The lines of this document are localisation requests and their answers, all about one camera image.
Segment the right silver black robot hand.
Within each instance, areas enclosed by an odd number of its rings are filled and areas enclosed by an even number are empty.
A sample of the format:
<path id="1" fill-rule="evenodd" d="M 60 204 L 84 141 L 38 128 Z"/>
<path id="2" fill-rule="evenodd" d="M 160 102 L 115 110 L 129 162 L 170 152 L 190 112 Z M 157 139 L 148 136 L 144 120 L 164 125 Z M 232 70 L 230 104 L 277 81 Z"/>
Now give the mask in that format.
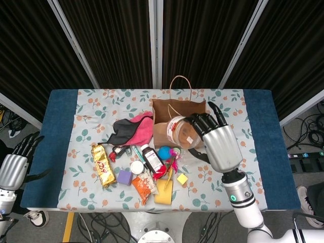
<path id="1" fill-rule="evenodd" d="M 206 153 L 194 148 L 188 151 L 194 157 L 210 164 L 216 172 L 229 173 L 238 168 L 242 161 L 242 153 L 221 109 L 211 101 L 208 105 L 214 111 L 215 118 L 207 113 L 193 113 L 184 119 L 203 141 Z"/>

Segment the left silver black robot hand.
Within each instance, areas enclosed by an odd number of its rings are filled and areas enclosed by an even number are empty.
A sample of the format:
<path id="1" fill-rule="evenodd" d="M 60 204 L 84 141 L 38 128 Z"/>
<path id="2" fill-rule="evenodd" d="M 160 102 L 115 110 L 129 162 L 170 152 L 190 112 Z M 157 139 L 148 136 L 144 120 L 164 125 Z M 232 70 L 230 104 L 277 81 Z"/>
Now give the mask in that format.
<path id="1" fill-rule="evenodd" d="M 39 132 L 29 134 L 6 155 L 1 165 L 1 189 L 16 191 L 24 183 L 39 180 L 51 172 L 46 169 L 38 174 L 27 173 L 35 149 L 43 138 Z"/>

